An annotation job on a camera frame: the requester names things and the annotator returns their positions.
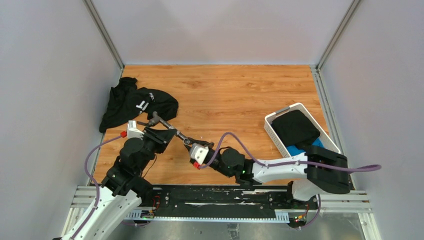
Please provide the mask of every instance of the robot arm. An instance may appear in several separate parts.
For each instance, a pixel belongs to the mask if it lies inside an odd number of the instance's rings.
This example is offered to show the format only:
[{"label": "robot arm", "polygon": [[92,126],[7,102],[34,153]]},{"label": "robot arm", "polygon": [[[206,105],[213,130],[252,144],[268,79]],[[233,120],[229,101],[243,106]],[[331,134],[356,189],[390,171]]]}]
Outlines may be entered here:
[{"label": "robot arm", "polygon": [[[156,130],[150,127],[161,123],[167,130]],[[203,163],[211,161],[215,150],[213,143],[186,137],[157,114],[146,124],[143,131],[137,130],[134,122],[127,128],[129,139],[119,152],[113,166],[107,171],[101,182],[97,207],[93,201],[89,210],[95,208],[88,219],[90,211],[85,211],[74,228],[61,239],[63,240],[104,240],[122,222],[126,215],[139,205],[151,199],[153,186],[141,177],[143,170],[156,154],[165,151],[173,136],[180,138],[189,151],[190,163],[200,168]],[[348,173],[317,168],[306,164],[290,164],[281,166],[263,166],[269,160],[259,160],[262,164],[247,159],[237,150],[224,147],[218,150],[211,164],[212,169],[227,177],[235,177],[240,185],[260,185],[272,180],[297,179],[288,185],[286,200],[306,202],[322,192],[349,193]],[[294,157],[272,160],[275,163],[292,161],[324,162],[327,165],[347,167],[345,156],[324,148],[311,147],[305,153]]]}]

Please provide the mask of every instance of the metal bar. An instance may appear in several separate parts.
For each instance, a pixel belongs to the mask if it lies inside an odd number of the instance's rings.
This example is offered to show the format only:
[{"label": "metal bar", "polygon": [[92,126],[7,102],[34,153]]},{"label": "metal bar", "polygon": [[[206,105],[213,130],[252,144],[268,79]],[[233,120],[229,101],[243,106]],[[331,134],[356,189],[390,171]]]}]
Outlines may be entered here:
[{"label": "metal bar", "polygon": [[323,208],[354,208],[354,209],[371,209],[369,202],[340,202],[340,201],[322,201]]},{"label": "metal bar", "polygon": [[340,36],[342,35],[343,31],[345,30],[346,26],[348,25],[349,21],[352,19],[352,16],[355,14],[356,10],[358,9],[359,4],[362,2],[362,0],[353,0],[350,4],[349,8],[347,9],[346,14],[344,15],[343,19],[341,20],[340,24],[337,27],[337,30],[335,31],[334,35],[332,36],[330,42],[327,45],[327,48],[325,49],[324,53],[322,54],[321,58],[319,59],[318,65],[316,68],[318,70],[321,70],[326,63],[327,59],[329,58],[330,53],[334,49],[335,45],[337,44]]},{"label": "metal bar", "polygon": [[368,201],[367,195],[349,195],[345,196],[344,194],[328,194],[325,197],[321,196],[322,201],[344,201],[349,199],[349,201]]},{"label": "metal bar", "polygon": [[310,66],[310,71],[312,72],[313,81],[315,83],[319,101],[322,106],[322,111],[324,113],[324,117],[327,122],[330,137],[334,141],[334,143],[337,145],[337,147],[340,149],[341,153],[343,154],[344,153],[343,144],[342,144],[342,141],[340,140],[336,120],[334,118],[333,109],[327,98],[327,91],[324,86],[323,80],[321,78],[321,74],[313,65]]},{"label": "metal bar", "polygon": [[374,213],[358,213],[363,235],[367,240],[382,240],[377,227]]},{"label": "metal bar", "polygon": [[90,13],[93,22],[95,23],[95,25],[98,28],[98,31],[100,32],[101,36],[104,39],[104,42],[107,45],[107,48],[109,48],[110,53],[112,54],[113,58],[115,59],[116,64],[118,64],[119,68],[121,70],[124,69],[125,65],[122,61],[121,56],[118,53],[118,50],[116,49],[114,43],[112,42],[111,37],[109,36],[108,31],[105,28],[105,25],[102,22],[102,19],[100,18],[96,7],[93,4],[92,0],[82,0],[85,4],[85,6],[87,7],[88,12]]}]

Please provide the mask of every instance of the white laundry basket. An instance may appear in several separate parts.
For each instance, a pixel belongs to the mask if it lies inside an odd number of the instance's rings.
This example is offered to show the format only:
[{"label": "white laundry basket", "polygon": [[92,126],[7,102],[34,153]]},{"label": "white laundry basket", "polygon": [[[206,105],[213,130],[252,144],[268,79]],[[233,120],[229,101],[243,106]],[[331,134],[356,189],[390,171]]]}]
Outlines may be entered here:
[{"label": "white laundry basket", "polygon": [[315,126],[316,129],[319,130],[321,133],[319,135],[319,140],[321,141],[324,148],[331,150],[336,153],[340,153],[340,149],[334,144],[334,142],[331,140],[331,138],[327,135],[327,133],[323,130],[323,128],[318,124],[318,122],[315,120],[315,118],[309,113],[309,111],[306,109],[306,107],[298,102],[295,104],[292,104],[290,106],[287,106],[283,109],[280,109],[278,111],[275,111],[265,117],[265,125],[264,128],[268,135],[271,137],[272,141],[274,142],[275,146],[278,148],[278,151],[281,153],[281,155],[284,158],[291,157],[289,151],[287,151],[286,146],[284,146],[281,139],[277,136],[276,131],[271,127],[271,124],[273,121],[278,118],[279,116],[286,114],[288,112],[294,111],[294,110],[300,110]]}]

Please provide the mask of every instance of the white bracket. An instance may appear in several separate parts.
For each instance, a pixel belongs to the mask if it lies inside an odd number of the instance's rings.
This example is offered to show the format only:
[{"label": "white bracket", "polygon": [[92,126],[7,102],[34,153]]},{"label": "white bracket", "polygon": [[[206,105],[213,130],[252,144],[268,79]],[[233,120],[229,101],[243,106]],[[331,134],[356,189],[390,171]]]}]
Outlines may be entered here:
[{"label": "white bracket", "polygon": [[[141,198],[130,190],[126,196],[112,196],[112,191],[106,187],[100,188],[97,208],[93,215],[74,238],[75,240],[105,240],[112,231],[122,222],[131,210],[142,203]],[[62,240],[71,240],[72,235],[82,225],[94,207],[94,200],[79,218],[73,228],[62,237]]]}]

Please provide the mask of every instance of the red connector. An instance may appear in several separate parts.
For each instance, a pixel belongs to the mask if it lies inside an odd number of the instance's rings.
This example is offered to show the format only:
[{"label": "red connector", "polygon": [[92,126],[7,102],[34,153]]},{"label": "red connector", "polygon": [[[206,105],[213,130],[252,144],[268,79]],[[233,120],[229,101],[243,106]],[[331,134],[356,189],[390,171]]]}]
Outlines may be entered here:
[{"label": "red connector", "polygon": [[193,166],[197,169],[200,169],[200,164],[197,161],[193,163]]}]

